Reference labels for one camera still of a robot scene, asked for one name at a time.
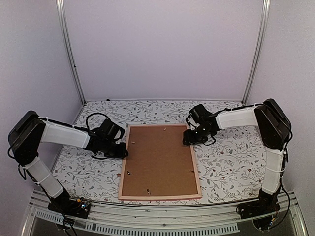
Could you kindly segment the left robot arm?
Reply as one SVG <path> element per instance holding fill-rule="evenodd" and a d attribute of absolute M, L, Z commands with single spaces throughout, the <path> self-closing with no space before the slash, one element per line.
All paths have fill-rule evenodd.
<path fill-rule="evenodd" d="M 40 117 L 35 111 L 27 111 L 8 134 L 7 155 L 18 163 L 22 177 L 30 176 L 49 198 L 54 211 L 70 214 L 86 211 L 84 198 L 71 199 L 70 194 L 53 176 L 51 168 L 41 156 L 44 146 L 70 146 L 92 153 L 92 158 L 124 159 L 128 156 L 126 143 L 121 142 L 125 130 L 108 116 L 99 127 L 90 128 L 88 116 L 85 126 L 79 127 Z"/>

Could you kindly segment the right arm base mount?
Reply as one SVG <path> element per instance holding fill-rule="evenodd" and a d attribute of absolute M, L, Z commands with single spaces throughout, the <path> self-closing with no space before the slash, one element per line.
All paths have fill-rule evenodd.
<path fill-rule="evenodd" d="M 280 210 L 278 202 L 270 205 L 261 202 L 260 200 L 238 204 L 236 213 L 240 215 L 241 219 L 255 218 L 253 225 L 260 231 L 269 230 L 276 221 Z"/>

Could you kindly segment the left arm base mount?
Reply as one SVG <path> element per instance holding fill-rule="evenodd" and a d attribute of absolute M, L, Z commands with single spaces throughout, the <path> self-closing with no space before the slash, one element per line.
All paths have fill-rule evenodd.
<path fill-rule="evenodd" d="M 52 198 L 48 204 L 48 209 L 66 216 L 74 216 L 87 219 L 90 213 L 90 202 L 79 198 L 76 200 L 66 198 Z"/>

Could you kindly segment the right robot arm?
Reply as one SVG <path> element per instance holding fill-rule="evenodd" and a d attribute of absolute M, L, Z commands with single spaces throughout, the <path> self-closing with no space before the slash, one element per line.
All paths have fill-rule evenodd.
<path fill-rule="evenodd" d="M 239 204 L 237 213 L 241 218 L 259 216 L 280 209 L 278 194 L 282 189 L 282 178 L 288 162 L 287 144 L 292 139 L 292 126 L 272 98 L 263 103 L 226 108 L 216 113 L 199 104 L 189 111 L 186 118 L 189 128 L 183 132 L 186 146 L 205 144 L 218 131 L 233 127 L 255 126 L 266 152 L 265 178 L 258 200 Z"/>

